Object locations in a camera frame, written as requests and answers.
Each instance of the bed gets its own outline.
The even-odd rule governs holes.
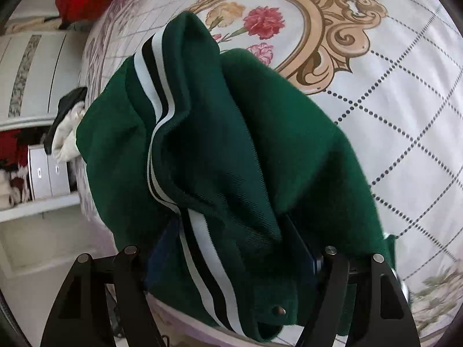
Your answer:
[[[384,231],[397,236],[397,272],[411,291],[422,345],[434,343],[463,301],[463,38],[441,2],[113,0],[84,51],[86,106],[125,58],[184,10],[209,27],[221,50],[247,49],[287,77],[347,135]],[[243,17],[265,11],[279,30],[239,33]],[[99,228],[97,244],[113,254],[81,158],[76,171],[83,213]],[[200,341],[253,344],[150,302],[161,322]],[[285,327],[273,342],[294,345],[300,331]]]

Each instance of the snap button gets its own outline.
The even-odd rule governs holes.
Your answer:
[[[285,315],[286,314],[286,310],[282,307],[274,307],[272,311],[274,315]]]

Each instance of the white drawer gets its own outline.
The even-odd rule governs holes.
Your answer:
[[[65,162],[57,162],[51,155],[47,156],[48,173],[50,176],[50,186],[52,187],[52,196],[70,194],[68,166]]]
[[[32,199],[39,200],[52,196],[52,186],[48,173],[47,154],[43,145],[29,146],[29,175]]]
[[[71,193],[66,163],[47,156],[43,145],[29,146],[29,174],[33,200]]]

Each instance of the white stripe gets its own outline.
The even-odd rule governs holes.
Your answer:
[[[225,328],[223,323],[221,323],[221,321],[218,319],[217,315],[215,314],[214,300],[212,298],[212,295],[209,292],[209,289],[207,289],[201,276],[198,273],[198,270],[196,269],[196,266],[194,265],[193,257],[191,257],[191,252],[190,252],[190,249],[188,248],[187,240],[185,238],[185,231],[183,230],[183,223],[180,223],[180,241],[181,241],[181,246],[183,248],[183,254],[185,255],[185,261],[187,262],[188,271],[190,272],[191,279],[193,279],[193,282],[196,285],[196,288],[198,289],[200,293],[201,301],[203,303],[204,309],[217,322],[217,324]]]
[[[147,163],[146,171],[147,171],[147,174],[151,173],[151,179],[153,181],[154,188],[156,189],[156,192],[159,194],[159,196],[164,201],[170,202],[171,204],[173,204],[174,202],[167,196],[167,194],[164,193],[161,186],[157,182],[156,175],[154,173],[153,163],[151,160],[151,148],[153,146],[154,135],[156,134],[156,132],[159,130],[161,126],[163,126],[167,121],[169,121],[172,118],[172,116],[175,113],[174,97],[172,96],[172,92],[170,91],[170,88],[167,82],[166,71],[164,69],[163,34],[164,34],[165,28],[166,26],[164,26],[161,30],[159,30],[158,32],[154,34],[151,40],[151,48],[154,53],[154,59],[156,60],[157,72],[159,74],[159,79],[161,80],[161,86],[163,87],[164,93],[166,95],[168,112],[161,121],[157,122],[156,127],[153,130],[153,134],[151,135],[151,142],[150,142],[150,147],[148,150],[148,163]],[[154,196],[154,192],[151,189],[149,176],[147,178],[148,178],[148,186],[150,188],[150,192]]]
[[[402,292],[403,292],[403,294],[405,296],[405,300],[408,302],[408,287],[405,284],[405,282],[403,282],[403,281],[400,281],[400,284],[401,284],[401,287],[402,287]]]
[[[205,264],[208,266],[209,271],[214,276],[218,286],[224,294],[230,326],[236,333],[245,336],[239,321],[235,291],[217,255],[214,244],[212,243],[205,217],[190,209],[188,209],[188,214],[190,215],[191,227],[201,250],[201,254],[204,257]]]
[[[159,95],[156,92],[156,87],[154,87],[153,80],[151,79],[150,72],[146,67],[146,64],[143,59],[142,49],[140,48],[133,57],[133,64],[135,66],[135,73],[137,73],[138,80],[140,85],[143,88],[148,99],[150,99],[151,104],[156,115],[156,121],[159,121],[163,115],[163,105],[159,99]]]
[[[395,278],[399,281],[400,288],[402,289],[402,293],[404,294],[405,300],[408,302],[408,287],[407,287],[407,285],[405,284],[404,281],[399,279],[399,277],[397,276],[397,273],[395,272],[395,270],[393,268],[391,268],[391,270],[394,273]]]

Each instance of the green jacket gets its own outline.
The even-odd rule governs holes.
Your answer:
[[[394,263],[342,131],[251,53],[219,54],[191,13],[122,64],[77,146],[117,246],[155,253],[149,291],[207,325],[262,342],[305,324],[316,294],[288,220],[321,248]]]

